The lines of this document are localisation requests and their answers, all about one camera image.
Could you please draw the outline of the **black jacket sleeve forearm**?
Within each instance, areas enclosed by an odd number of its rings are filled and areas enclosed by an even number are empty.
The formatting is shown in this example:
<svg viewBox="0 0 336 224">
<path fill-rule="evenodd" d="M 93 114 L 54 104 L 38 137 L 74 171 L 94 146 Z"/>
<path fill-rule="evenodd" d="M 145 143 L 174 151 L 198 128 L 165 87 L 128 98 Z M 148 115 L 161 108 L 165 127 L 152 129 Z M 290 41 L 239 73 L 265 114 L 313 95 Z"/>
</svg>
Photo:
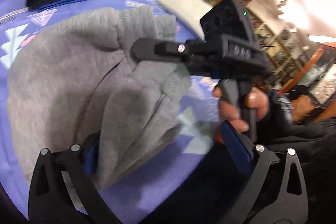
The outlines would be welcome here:
<svg viewBox="0 0 336 224">
<path fill-rule="evenodd" d="M 257 142 L 275 152 L 296 151 L 307 189 L 307 223 L 335 223 L 335 118 L 289 124 L 278 94 L 267 96 L 269 110 L 257 122 Z"/>
</svg>

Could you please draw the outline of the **person's right hand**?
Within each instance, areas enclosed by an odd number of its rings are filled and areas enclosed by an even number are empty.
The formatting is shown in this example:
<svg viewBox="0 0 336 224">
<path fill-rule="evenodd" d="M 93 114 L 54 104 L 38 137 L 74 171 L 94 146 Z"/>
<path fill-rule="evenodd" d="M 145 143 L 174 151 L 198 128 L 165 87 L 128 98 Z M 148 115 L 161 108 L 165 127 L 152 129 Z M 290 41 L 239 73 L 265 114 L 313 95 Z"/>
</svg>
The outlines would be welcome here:
<svg viewBox="0 0 336 224">
<path fill-rule="evenodd" d="M 213 90 L 213 96 L 219 98 L 219 117 L 221 120 L 229 121 L 238 133 L 246 132 L 249 129 L 248 123 L 240 118 L 239 110 L 223 99 L 223 92 L 217 85 Z M 245 99 L 248 108 L 256 110 L 256 120 L 262 120 L 269 112 L 268 96 L 258 88 L 252 88 Z"/>
</svg>

